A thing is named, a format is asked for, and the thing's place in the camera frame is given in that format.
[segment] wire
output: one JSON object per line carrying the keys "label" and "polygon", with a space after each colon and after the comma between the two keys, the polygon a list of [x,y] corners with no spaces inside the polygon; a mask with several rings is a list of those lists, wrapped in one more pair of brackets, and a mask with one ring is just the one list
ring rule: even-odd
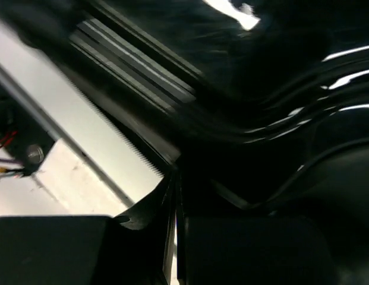
{"label": "wire", "polygon": [[0,167],[0,175],[3,175],[5,173],[23,173],[23,168],[19,169],[9,169],[6,167]]}
{"label": "wire", "polygon": [[0,149],[3,147],[6,147],[11,144],[11,142],[14,140],[15,135],[17,134],[17,131],[8,132],[7,135],[5,135],[0,140]]}
{"label": "wire", "polygon": [[5,174],[1,174],[0,175],[0,180],[2,178],[21,178],[23,176],[22,173],[17,173],[17,172],[10,172],[10,173],[5,173]]}
{"label": "wire", "polygon": [[22,162],[14,159],[0,159],[0,163],[10,163],[10,164],[18,164],[22,165]]}

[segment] white floor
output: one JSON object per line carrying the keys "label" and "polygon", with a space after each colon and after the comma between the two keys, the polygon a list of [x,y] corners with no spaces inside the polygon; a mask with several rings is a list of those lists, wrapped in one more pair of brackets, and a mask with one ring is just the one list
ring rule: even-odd
{"label": "white floor", "polygon": [[[4,151],[0,151],[0,158],[8,159],[9,156]],[[66,175],[66,173],[55,173],[55,177],[51,176],[49,181],[53,183],[60,179],[67,182],[66,179],[61,179],[61,175]],[[75,184],[80,184],[80,180],[76,179]],[[106,203],[99,208],[87,201],[83,206],[83,203],[78,201],[77,196],[69,194],[73,191],[72,185],[67,184],[65,189],[66,201],[69,201],[69,205],[59,200],[60,197],[56,197],[56,193],[58,193],[56,189],[49,193],[33,178],[4,178],[0,181],[0,216],[60,216],[69,214],[109,214],[112,216],[115,211],[112,202],[109,202],[108,211]],[[172,265],[171,284],[179,284],[176,280],[176,257],[174,257]]]}
{"label": "white floor", "polygon": [[[0,158],[8,156],[0,151]],[[65,214],[68,211],[32,178],[4,178],[0,181],[0,216]]]}

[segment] metal strip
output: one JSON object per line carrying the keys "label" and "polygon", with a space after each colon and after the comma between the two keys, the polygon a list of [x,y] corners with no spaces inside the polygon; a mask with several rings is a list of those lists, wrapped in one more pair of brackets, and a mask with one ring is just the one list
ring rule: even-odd
{"label": "metal strip", "polygon": [[0,66],[131,200],[139,201],[160,182],[161,174],[65,75],[1,22]]}

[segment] screw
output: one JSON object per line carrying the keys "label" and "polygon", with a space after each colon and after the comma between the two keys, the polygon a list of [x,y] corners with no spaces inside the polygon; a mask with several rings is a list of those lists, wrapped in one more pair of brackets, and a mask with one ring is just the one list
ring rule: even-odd
{"label": "screw", "polygon": [[30,145],[27,149],[27,157],[29,162],[39,164],[44,160],[44,153],[41,147],[37,144]]}

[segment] red wire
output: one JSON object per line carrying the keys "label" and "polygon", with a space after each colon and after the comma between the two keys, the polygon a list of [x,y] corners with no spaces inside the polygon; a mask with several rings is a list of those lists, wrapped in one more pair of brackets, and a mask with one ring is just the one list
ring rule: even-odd
{"label": "red wire", "polygon": [[0,140],[0,149],[2,148],[2,147],[6,147],[6,146],[8,146],[9,144],[11,144],[11,142],[14,140],[14,136],[17,134],[17,131],[13,131],[13,132],[9,132],[9,133],[7,133],[1,140]]}

